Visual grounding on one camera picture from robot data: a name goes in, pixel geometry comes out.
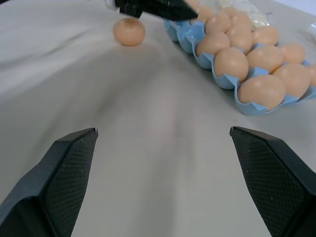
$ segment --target brown egg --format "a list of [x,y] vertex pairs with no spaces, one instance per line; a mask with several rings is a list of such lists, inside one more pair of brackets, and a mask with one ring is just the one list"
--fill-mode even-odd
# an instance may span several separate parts
[[307,66],[307,69],[309,70],[311,75],[311,86],[316,87],[316,64]]
[[196,55],[199,57],[202,53],[217,54],[223,48],[229,48],[230,42],[228,36],[220,31],[206,35],[197,45]]
[[311,83],[309,70],[302,64],[285,64],[277,69],[273,75],[280,78],[286,88],[286,94],[301,98]]
[[213,17],[212,9],[207,5],[200,5],[197,9],[197,21],[207,23]]
[[144,40],[145,27],[136,18],[124,18],[114,25],[113,34],[120,44],[135,46]]
[[231,18],[232,26],[237,24],[245,24],[248,26],[252,31],[255,29],[252,21],[248,17],[248,15],[244,12],[239,12],[235,16]]
[[305,59],[305,49],[299,43],[284,43],[279,46],[281,49],[285,63],[300,63]]
[[245,24],[232,26],[226,33],[232,47],[242,48],[247,55],[252,48],[252,32]]
[[223,12],[218,12],[212,19],[210,19],[205,26],[205,33],[209,34],[216,31],[226,33],[231,27],[231,21]]
[[263,105],[269,111],[281,104],[285,94],[285,86],[279,78],[262,75],[245,81],[238,90],[238,99],[243,104],[253,102]]
[[275,46],[278,42],[278,29],[274,26],[263,26],[252,33],[253,44],[262,43]]
[[278,47],[265,45],[248,53],[249,68],[259,67],[273,73],[283,63],[283,54]]
[[228,6],[228,7],[224,7],[222,9],[222,11],[228,15],[228,17],[233,17],[236,16],[238,11],[236,10],[236,8],[232,7],[232,6]]
[[237,48],[224,48],[215,57],[214,73],[218,77],[224,74],[237,77],[239,82],[243,82],[248,75],[247,58]]

